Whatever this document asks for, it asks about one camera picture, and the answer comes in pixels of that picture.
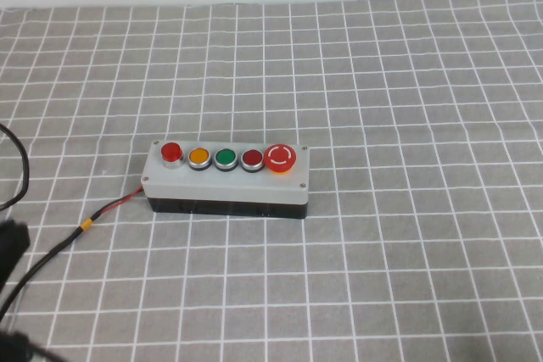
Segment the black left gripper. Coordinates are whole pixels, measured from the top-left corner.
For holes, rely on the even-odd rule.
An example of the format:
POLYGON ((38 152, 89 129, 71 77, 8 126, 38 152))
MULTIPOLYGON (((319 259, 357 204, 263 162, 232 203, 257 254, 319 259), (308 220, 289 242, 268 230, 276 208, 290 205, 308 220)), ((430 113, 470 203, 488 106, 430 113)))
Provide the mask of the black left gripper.
POLYGON ((30 246, 29 228, 13 219, 0 226, 0 290, 3 290, 25 251, 30 246))

